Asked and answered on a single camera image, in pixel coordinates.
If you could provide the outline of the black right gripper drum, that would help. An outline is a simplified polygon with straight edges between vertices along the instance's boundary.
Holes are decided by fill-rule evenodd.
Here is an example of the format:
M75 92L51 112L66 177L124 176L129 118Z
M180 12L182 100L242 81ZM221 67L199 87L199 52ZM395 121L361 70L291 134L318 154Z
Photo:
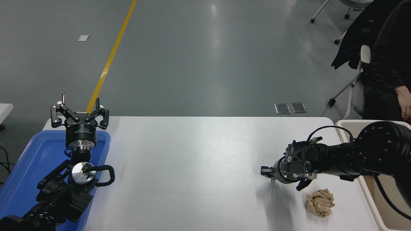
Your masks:
M285 157L282 157L275 162L275 164L272 167L272 174L275 180L283 184L288 184L288 181L287 181L288 179L281 171L281 167L282 167L282 164L284 163L284 160L285 160Z

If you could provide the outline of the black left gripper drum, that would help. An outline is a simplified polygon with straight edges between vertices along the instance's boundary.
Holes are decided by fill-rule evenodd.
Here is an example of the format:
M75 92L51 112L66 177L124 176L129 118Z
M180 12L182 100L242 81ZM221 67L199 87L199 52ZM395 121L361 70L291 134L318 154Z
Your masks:
M75 122L73 119L66 119L66 147L77 148L96 146L97 122L93 119L89 123Z

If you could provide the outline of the person's right hand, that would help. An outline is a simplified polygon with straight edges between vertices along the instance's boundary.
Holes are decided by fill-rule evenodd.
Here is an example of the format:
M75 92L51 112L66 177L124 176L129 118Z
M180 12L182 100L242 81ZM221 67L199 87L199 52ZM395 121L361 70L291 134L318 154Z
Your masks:
M397 94L401 117L409 123L411 118L411 93L405 85L394 88L394 91Z

